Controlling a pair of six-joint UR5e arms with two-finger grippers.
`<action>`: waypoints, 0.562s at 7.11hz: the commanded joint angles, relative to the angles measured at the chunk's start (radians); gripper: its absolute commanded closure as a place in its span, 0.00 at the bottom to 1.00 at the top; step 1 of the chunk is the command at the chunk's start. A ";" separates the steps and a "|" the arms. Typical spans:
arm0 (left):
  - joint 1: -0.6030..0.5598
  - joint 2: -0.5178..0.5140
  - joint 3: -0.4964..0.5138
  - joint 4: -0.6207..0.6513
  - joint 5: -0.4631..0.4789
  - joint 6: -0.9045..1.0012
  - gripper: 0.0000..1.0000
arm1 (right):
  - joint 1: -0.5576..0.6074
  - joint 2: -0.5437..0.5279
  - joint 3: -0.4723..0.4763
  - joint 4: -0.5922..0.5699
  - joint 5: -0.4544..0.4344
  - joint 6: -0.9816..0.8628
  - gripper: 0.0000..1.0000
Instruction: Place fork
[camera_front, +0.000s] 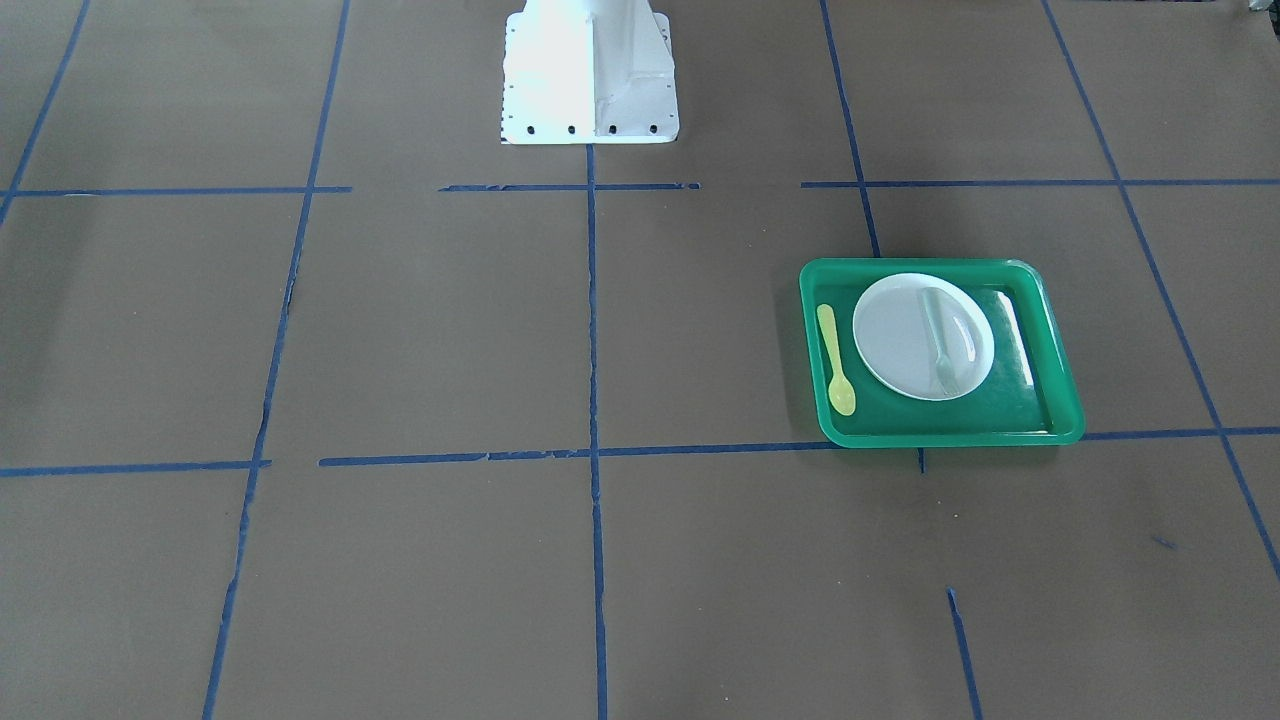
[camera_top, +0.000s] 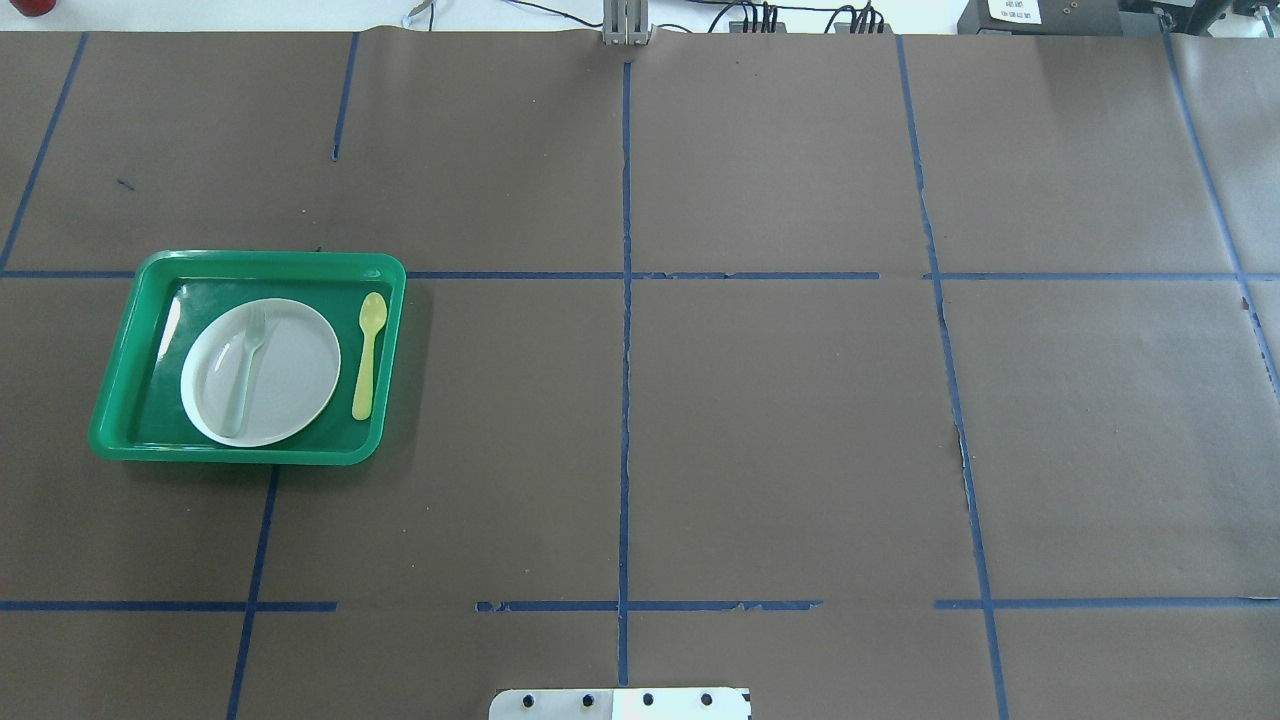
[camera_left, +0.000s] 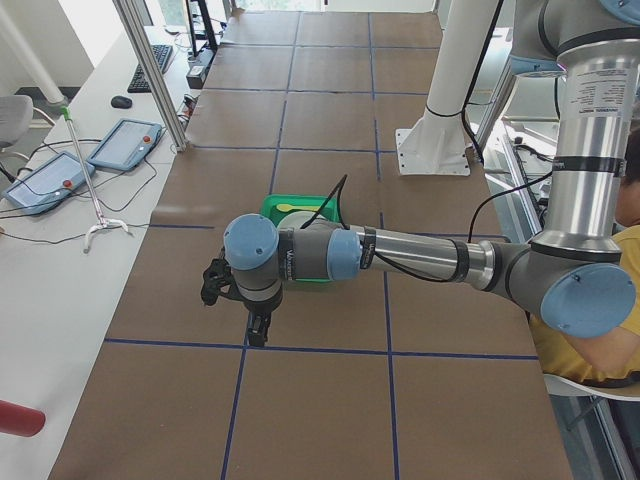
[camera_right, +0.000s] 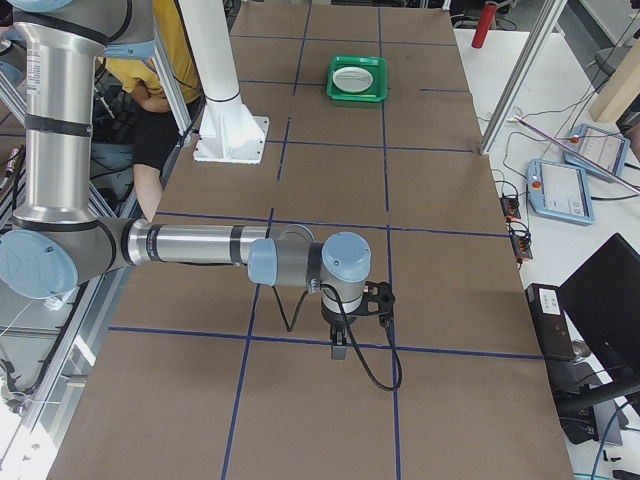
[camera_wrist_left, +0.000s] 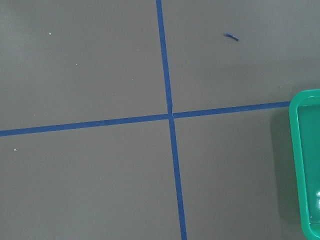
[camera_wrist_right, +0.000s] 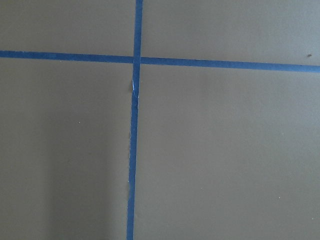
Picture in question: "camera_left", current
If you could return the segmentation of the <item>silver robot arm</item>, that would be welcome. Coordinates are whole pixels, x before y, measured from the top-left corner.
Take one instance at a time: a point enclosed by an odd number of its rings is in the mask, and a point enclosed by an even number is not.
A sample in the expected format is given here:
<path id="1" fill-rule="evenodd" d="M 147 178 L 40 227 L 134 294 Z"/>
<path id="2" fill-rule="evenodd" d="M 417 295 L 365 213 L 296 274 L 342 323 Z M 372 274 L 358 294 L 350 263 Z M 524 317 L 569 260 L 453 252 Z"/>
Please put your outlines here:
<path id="1" fill-rule="evenodd" d="M 332 222 L 321 213 L 279 229 L 246 214 L 227 226 L 221 253 L 204 272 L 204 303 L 243 303 L 248 340 L 263 346 L 285 282 L 347 280 L 377 268 L 467 283 L 574 337 L 619 326 L 636 299 L 612 227 L 639 76 L 639 5 L 520 1 L 511 59 L 520 74 L 566 79 L 547 217 L 529 242 L 433 238 Z"/>

